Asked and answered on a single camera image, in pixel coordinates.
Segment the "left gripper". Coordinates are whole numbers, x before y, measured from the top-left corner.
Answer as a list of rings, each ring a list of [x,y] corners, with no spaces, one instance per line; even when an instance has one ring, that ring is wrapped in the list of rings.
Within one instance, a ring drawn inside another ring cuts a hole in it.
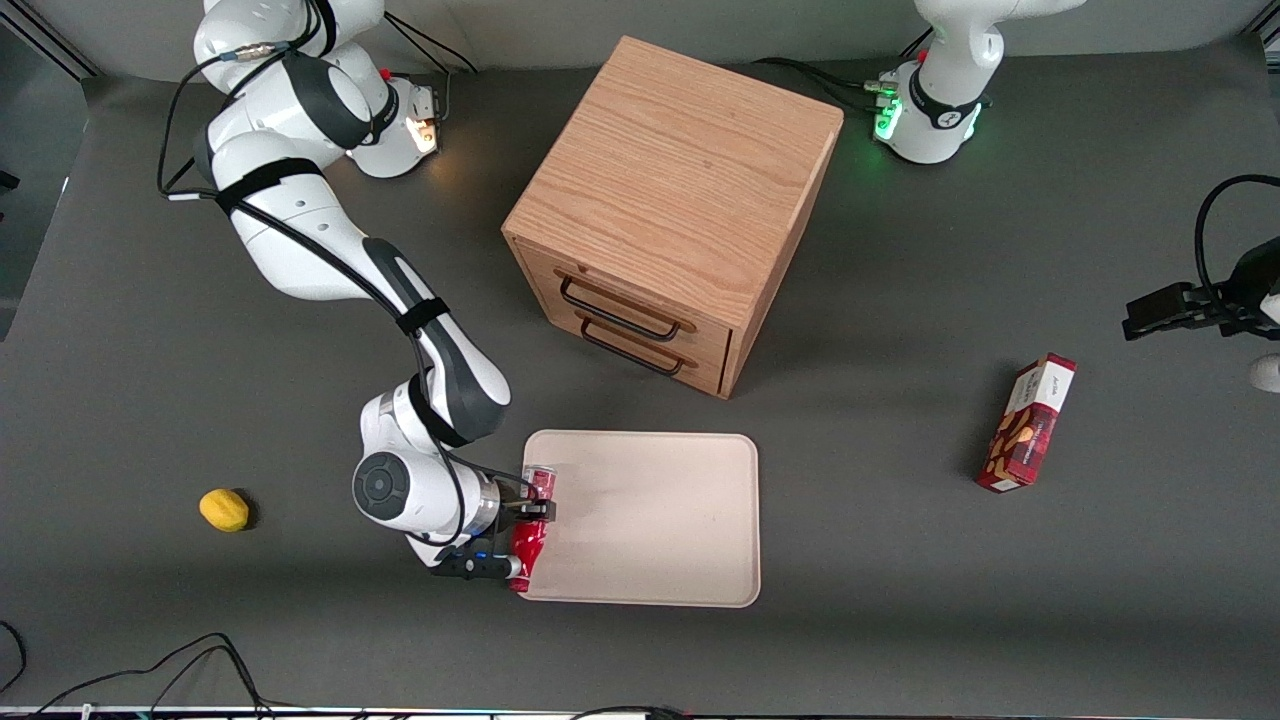
[[[1277,340],[1279,325],[1265,310],[1265,300],[1277,293],[1279,237],[1274,237],[1236,261],[1225,281],[1210,288],[1217,295],[1213,306],[1208,292],[1190,282],[1175,282],[1128,304],[1123,320],[1125,341],[1137,341],[1157,332],[1197,331],[1216,327],[1222,337],[1247,333]],[[1203,307],[1210,306],[1207,313]]]

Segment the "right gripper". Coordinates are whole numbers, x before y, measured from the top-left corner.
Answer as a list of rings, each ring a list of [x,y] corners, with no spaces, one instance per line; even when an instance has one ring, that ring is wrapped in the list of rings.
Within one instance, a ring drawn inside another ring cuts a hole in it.
[[[503,477],[489,477],[499,493],[499,509],[486,530],[489,553],[508,553],[507,536],[515,524],[554,521],[556,502],[531,497],[524,484]]]

